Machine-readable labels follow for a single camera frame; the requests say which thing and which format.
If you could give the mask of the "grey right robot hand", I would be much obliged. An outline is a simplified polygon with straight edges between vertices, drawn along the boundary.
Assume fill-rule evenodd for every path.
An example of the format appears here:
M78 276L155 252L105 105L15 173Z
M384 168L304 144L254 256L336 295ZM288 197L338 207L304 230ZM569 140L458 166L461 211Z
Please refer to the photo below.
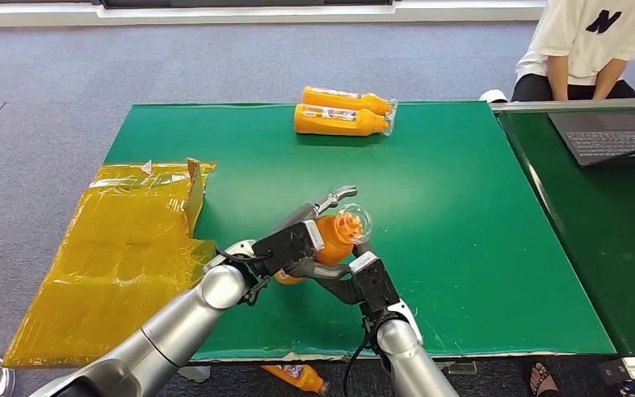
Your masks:
M373 251L373 247L369 242L363 242L354 245L352 254L357 258L367 251ZM365 300L364 294L357 287L353 277L348 280L316 279L316 282L344 304L356 305Z

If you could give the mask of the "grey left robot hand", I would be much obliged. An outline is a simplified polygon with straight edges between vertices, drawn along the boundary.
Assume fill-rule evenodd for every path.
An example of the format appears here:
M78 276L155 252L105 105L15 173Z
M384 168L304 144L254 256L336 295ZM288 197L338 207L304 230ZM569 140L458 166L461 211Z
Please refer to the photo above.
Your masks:
M354 245L367 242L372 219L369 213L356 203L339 206L345 198L358 193L355 185L342 186L315 203L307 203L296 209L278 229L304 220L312 220L320 233L323 247L313 257L315 266L300 266L291 272L280 270L275 279L281 284L294 285L303 280L302 275L313 279L340 279L346 273L341 263L351 253Z

